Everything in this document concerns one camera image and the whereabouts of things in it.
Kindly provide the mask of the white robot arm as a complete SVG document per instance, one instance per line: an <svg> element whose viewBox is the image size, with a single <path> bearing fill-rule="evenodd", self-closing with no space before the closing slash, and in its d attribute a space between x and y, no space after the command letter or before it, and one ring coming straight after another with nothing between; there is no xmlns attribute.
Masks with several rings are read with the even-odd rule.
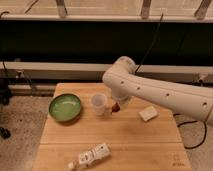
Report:
<svg viewBox="0 0 213 171"><path fill-rule="evenodd" d="M139 77L135 70L135 62L121 56L103 74L103 83L119 105L135 96L213 127L213 88Z"/></svg>

